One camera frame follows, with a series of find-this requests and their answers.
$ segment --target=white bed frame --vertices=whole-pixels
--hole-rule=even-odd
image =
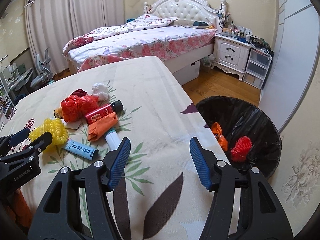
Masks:
[[[221,0],[221,4],[226,4],[226,0]],[[222,32],[220,26],[218,10],[209,6],[205,0],[159,0],[152,5],[148,14],[160,18],[177,17],[180,20],[195,20],[206,22],[209,26],[213,25],[219,32]],[[213,53],[213,43],[203,46],[199,49],[184,53],[178,57],[164,61],[164,64],[171,73],[181,70],[201,58]],[[68,61],[68,67],[72,74],[77,72],[77,68],[72,61]]]

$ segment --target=curtain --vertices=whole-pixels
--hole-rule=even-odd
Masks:
[[[50,46],[53,74],[68,68],[62,55],[68,41],[99,27],[124,24],[124,0],[34,1],[25,13],[30,51],[34,61],[36,54],[44,60],[44,50]]]
[[[96,28],[124,24],[123,0],[70,0],[74,36]]]
[[[68,68],[62,49],[73,38],[69,0],[34,1],[25,13],[30,51],[34,61],[36,54],[44,60],[44,50],[50,47],[50,68],[55,75]]]
[[[103,0],[106,26],[124,24],[124,0]]]

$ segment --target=red bottle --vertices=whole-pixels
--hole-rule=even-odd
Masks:
[[[115,101],[112,104],[106,104],[104,106],[99,107],[96,110],[93,110],[85,115],[88,125],[97,122],[102,117],[111,114],[111,113],[119,113],[123,110],[123,105],[120,100]]]

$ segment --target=drawer handle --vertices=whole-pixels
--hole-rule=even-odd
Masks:
[[[229,49],[231,49],[231,48],[227,48],[227,51],[229,51]],[[235,53],[235,51],[233,49],[231,49],[231,50],[232,50],[233,53]]]

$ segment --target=nightstand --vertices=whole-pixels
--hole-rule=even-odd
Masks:
[[[239,75],[239,80],[242,81],[251,47],[251,44],[218,34],[214,41],[213,66],[226,73]]]

